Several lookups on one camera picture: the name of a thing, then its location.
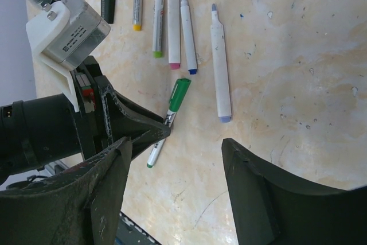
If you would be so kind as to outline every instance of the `white plastic bracket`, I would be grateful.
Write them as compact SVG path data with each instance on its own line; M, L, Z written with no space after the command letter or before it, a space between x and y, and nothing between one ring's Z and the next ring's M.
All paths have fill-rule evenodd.
M48 14L50 12L56 13L56 17L49 19ZM61 1L57 1L51 5L49 11L42 11L39 15L32 18L26 24L26 31L34 60L37 60L52 77L56 86L74 106L75 112L79 112L75 86L70 70L44 54L47 46L68 25L70 14L69 9Z

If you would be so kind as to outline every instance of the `purple marker cap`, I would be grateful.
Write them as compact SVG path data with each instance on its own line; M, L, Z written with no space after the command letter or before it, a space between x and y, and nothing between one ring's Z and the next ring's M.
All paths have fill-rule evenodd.
M232 116L219 117L221 123L229 123L232 120Z

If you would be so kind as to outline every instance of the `screw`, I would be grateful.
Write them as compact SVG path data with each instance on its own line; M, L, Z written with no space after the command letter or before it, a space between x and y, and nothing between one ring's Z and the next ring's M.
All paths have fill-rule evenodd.
M50 11L47 15L47 18L51 21L53 21L55 18L57 17L57 13L55 13L54 11Z
M49 10L51 10L51 5L48 4L48 3L44 4L43 7L42 7L42 10L43 11L49 11Z

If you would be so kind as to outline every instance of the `green marker cap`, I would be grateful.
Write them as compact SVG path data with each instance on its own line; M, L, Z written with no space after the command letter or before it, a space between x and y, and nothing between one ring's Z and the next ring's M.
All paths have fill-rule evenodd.
M170 111L177 112L179 110L190 84L191 80L189 79L178 79L176 81L169 101Z
M159 59L160 57L163 57L163 52L153 52L153 57L155 59Z

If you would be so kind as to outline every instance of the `yellow marker cap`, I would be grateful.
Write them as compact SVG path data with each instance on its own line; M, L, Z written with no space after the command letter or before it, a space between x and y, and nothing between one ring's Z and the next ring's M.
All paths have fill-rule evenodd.
M133 24L132 28L133 28L134 31L141 31L142 30L142 26L141 25Z

